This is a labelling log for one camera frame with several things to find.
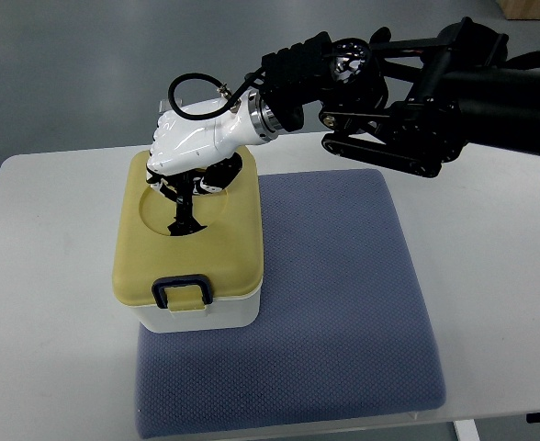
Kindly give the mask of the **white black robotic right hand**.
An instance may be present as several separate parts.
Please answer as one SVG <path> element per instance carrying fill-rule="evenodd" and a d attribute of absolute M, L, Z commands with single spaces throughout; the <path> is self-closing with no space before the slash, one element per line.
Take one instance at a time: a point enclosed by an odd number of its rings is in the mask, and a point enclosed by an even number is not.
<path fill-rule="evenodd" d="M 245 145 L 271 141 L 257 108 L 259 100 L 253 90 L 240 97 L 237 111 L 227 111 L 213 119 L 184 119 L 173 110 L 163 113 L 153 134 L 146 164 L 146 181 L 164 194 L 170 178 L 195 169 L 205 169 L 233 156 Z"/>

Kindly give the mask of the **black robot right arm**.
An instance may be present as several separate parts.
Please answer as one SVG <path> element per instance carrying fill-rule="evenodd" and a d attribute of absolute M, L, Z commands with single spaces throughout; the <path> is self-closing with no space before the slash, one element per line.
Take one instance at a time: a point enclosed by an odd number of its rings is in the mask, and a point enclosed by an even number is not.
<path fill-rule="evenodd" d="M 299 130 L 317 101 L 328 152 L 434 177 L 470 142 L 540 156 L 540 51 L 510 57 L 507 43 L 470 18 L 431 39 L 322 32 L 266 54 L 242 88 L 269 128 Z"/>

